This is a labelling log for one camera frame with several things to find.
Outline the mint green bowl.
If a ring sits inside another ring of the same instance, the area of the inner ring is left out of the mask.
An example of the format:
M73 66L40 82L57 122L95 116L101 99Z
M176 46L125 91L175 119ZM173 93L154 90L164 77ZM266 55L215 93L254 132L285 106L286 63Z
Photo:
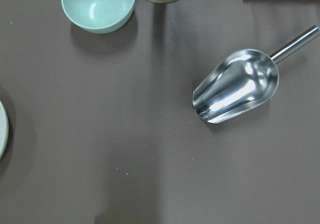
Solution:
M66 17L76 26L94 34L107 34L130 19L136 0L61 0Z

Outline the steel ice scoop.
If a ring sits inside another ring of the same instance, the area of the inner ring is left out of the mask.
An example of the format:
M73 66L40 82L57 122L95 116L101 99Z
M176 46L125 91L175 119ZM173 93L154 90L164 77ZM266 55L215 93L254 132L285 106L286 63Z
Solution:
M278 63L319 35L314 25L271 55L251 48L233 52L193 91L193 109L218 124L266 103L278 89Z

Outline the cream round plate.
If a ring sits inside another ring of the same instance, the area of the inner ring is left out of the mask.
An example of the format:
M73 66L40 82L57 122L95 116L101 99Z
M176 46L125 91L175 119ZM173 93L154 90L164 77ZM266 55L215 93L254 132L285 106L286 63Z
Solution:
M0 157L2 158L8 141L9 121L3 103L0 103Z

